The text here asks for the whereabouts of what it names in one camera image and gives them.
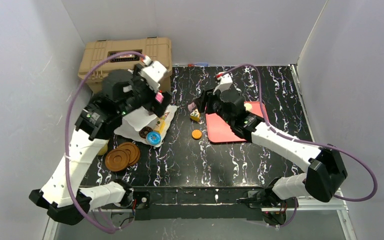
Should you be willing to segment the pink serving tray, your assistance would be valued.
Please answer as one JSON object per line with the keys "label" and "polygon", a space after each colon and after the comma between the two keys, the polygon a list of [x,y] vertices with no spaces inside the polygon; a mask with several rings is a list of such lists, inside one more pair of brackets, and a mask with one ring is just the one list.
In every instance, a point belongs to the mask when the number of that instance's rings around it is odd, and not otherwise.
{"label": "pink serving tray", "polygon": [[[244,103],[251,103],[252,110],[250,111],[253,114],[256,114],[260,117],[263,117],[263,113],[267,113],[266,106],[263,104],[261,110],[259,101],[245,101]],[[223,121],[216,113],[206,114],[206,128],[207,128],[207,137],[208,140],[213,144],[222,144],[222,143],[235,143],[235,142],[245,142],[246,140],[236,136],[230,126]]]}

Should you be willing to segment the round orange waffle cookie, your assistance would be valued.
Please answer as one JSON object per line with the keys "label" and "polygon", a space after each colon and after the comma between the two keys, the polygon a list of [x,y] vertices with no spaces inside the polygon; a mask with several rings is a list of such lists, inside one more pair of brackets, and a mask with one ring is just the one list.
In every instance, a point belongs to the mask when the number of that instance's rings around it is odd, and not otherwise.
{"label": "round orange waffle cookie", "polygon": [[202,136],[203,136],[203,133],[202,133],[202,131],[199,130],[199,129],[195,129],[195,130],[193,130],[193,131],[191,132],[191,137],[192,137],[193,139],[195,139],[195,140],[199,140],[199,139],[201,139]]}

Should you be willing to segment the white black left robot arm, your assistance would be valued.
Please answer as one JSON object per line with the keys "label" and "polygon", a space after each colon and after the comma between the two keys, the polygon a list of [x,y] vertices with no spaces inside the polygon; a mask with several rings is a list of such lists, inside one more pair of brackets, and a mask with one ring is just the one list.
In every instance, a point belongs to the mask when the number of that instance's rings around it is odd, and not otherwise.
{"label": "white black left robot arm", "polygon": [[129,206],[133,188],[123,180],[95,187],[80,186],[98,152],[123,119],[138,109],[161,117],[171,103],[171,94],[160,91],[167,70],[145,67],[130,72],[112,70],[81,111],[72,135],[66,136],[65,153],[47,183],[33,190],[29,199],[44,208],[54,221],[76,225],[88,212],[109,204]]}

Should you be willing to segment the aluminium frame rail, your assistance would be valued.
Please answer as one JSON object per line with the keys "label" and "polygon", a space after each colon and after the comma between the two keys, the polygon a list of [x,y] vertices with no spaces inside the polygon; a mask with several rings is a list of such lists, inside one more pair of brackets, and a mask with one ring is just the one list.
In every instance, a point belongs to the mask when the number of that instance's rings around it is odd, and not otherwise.
{"label": "aluminium frame rail", "polygon": [[99,203],[89,202],[89,209],[136,209],[153,206],[236,206],[273,211],[292,210],[296,204],[292,198],[278,199],[274,194],[265,195],[261,187],[136,187],[129,188],[122,200]]}

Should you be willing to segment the white three-tier cake stand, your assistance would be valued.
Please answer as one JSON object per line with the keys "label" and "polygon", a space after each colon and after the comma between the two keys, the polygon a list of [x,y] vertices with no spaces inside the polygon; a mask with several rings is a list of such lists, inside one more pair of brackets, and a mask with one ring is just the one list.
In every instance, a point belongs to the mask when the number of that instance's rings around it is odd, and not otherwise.
{"label": "white three-tier cake stand", "polygon": [[[157,146],[152,145],[153,147],[158,148],[162,145],[177,110],[178,107],[176,105],[169,105],[166,108],[165,112],[170,112],[170,114],[165,119],[165,127],[161,134],[161,143]],[[113,133],[126,139],[131,139],[151,146],[146,139],[139,136],[139,131],[145,126],[151,127],[154,131],[154,127],[159,119],[160,117],[157,117],[155,114],[149,114],[147,110],[141,107],[124,117],[121,126],[116,128]]]}

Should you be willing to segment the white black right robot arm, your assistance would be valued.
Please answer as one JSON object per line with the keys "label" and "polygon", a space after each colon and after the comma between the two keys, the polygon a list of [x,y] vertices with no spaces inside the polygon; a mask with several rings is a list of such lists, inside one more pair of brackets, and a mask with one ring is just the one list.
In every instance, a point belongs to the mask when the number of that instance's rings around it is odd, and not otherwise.
{"label": "white black right robot arm", "polygon": [[348,176],[340,153],[332,146],[306,144],[268,126],[263,117],[246,110],[244,98],[234,89],[206,90],[193,103],[200,113],[217,114],[237,137],[268,148],[303,171],[273,180],[261,195],[264,202],[275,204],[293,197],[311,196],[327,203]]}

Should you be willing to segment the yellow mug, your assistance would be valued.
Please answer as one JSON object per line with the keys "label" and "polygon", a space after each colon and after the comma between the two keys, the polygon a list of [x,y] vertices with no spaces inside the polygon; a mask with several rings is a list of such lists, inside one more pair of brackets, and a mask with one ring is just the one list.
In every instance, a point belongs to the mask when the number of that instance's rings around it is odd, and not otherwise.
{"label": "yellow mug", "polygon": [[98,151],[97,156],[103,156],[108,152],[108,142]]}

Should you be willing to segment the yellow cake slice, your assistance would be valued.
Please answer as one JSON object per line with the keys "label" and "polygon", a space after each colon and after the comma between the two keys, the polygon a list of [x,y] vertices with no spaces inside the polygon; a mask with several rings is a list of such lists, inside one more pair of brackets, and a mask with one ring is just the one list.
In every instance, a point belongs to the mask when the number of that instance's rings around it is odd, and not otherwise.
{"label": "yellow cake slice", "polygon": [[201,120],[201,114],[199,113],[198,109],[193,110],[193,111],[189,114],[189,118],[190,118],[192,121],[199,123],[200,120]]}

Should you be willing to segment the chocolate donut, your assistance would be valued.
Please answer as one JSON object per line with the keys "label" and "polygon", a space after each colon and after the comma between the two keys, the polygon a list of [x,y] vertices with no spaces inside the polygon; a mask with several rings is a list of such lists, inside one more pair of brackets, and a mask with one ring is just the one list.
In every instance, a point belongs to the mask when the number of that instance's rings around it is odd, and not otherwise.
{"label": "chocolate donut", "polygon": [[146,139],[147,138],[147,135],[149,133],[151,133],[153,131],[153,129],[149,126],[145,126],[143,127],[139,132],[139,136],[142,138],[142,139]]}

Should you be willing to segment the pink cake slice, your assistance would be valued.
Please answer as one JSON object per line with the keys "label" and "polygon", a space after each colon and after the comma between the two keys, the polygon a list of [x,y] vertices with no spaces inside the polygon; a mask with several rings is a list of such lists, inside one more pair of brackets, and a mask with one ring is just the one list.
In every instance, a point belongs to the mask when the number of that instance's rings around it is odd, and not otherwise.
{"label": "pink cake slice", "polygon": [[163,100],[164,100],[164,96],[161,92],[157,92],[156,95],[155,95],[155,100],[158,102],[158,103],[162,103]]}

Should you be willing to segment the yellow cake with cherry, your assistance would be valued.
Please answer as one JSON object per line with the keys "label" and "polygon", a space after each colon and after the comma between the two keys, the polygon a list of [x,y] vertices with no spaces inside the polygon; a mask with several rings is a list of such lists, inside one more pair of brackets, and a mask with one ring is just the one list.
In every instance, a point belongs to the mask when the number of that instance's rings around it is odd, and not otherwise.
{"label": "yellow cake with cherry", "polygon": [[158,134],[162,134],[163,130],[165,128],[165,120],[164,119],[159,119],[156,124],[155,124],[155,127],[153,129],[154,132],[157,132]]}

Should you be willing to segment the blue donut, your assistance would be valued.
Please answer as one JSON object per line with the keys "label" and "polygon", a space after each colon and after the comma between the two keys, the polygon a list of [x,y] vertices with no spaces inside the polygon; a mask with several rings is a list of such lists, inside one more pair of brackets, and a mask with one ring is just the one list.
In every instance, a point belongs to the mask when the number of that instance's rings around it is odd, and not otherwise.
{"label": "blue donut", "polygon": [[146,141],[151,146],[157,146],[161,143],[162,137],[156,131],[151,131],[146,135]]}

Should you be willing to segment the white round cake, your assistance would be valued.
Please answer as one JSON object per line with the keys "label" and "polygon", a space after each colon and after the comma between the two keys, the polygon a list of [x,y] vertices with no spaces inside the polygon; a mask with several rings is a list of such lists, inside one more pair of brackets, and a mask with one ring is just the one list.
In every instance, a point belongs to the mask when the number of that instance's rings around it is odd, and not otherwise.
{"label": "white round cake", "polygon": [[244,103],[244,108],[246,111],[250,112],[253,109],[253,105],[249,102]]}

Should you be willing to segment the stack of brown wooden coasters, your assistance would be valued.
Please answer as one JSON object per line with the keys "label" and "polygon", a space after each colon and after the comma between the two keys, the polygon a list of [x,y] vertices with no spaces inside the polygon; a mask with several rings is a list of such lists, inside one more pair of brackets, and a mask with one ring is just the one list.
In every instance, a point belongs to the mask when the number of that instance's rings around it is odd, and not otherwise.
{"label": "stack of brown wooden coasters", "polygon": [[124,142],[105,157],[105,166],[112,172],[120,172],[138,163],[140,149],[132,142]]}

